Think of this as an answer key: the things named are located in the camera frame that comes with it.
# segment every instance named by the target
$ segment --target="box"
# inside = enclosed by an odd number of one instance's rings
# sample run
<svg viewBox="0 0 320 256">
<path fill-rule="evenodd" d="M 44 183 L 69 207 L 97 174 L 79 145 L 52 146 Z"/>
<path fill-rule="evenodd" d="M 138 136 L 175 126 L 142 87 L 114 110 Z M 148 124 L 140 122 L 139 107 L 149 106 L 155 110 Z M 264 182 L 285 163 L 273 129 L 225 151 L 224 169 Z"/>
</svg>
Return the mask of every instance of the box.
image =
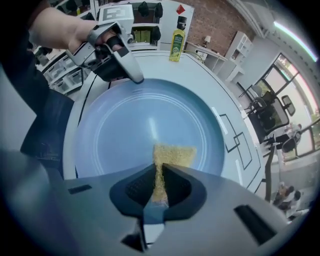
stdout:
<svg viewBox="0 0 320 256">
<path fill-rule="evenodd" d="M 141 42 L 143 43 L 150 43 L 150 30 L 143 30 L 141 31 Z"/>
<path fill-rule="evenodd" d="M 136 30 L 134 31 L 134 35 L 135 35 L 135 43 L 140 43 L 141 42 L 141 31 Z"/>
</svg>

